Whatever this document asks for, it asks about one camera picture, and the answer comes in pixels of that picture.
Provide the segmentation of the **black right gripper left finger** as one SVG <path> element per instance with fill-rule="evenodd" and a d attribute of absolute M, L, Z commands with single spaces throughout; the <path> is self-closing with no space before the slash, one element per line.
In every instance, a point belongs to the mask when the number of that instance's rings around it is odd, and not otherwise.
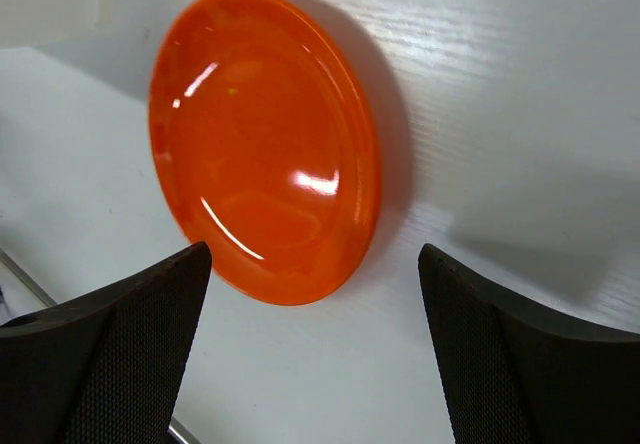
<path fill-rule="evenodd" d="M 1 326 L 5 443 L 192 443 L 174 408 L 204 304 L 209 248 Z"/>

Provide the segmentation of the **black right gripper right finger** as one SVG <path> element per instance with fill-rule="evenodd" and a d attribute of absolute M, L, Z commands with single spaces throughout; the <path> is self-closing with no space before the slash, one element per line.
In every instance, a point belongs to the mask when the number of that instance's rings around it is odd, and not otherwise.
<path fill-rule="evenodd" d="M 638 334 L 553 310 L 432 244 L 418 271 L 455 442 L 638 442 Z"/>

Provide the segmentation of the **orange plastic plate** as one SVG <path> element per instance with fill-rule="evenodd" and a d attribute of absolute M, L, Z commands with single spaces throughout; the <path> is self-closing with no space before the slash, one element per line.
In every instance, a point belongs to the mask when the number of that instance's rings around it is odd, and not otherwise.
<path fill-rule="evenodd" d="M 151 152 L 184 235 L 214 271 L 269 304 L 339 289 L 382 200 L 376 124 L 327 30 L 288 0 L 196 0 L 149 87 Z"/>

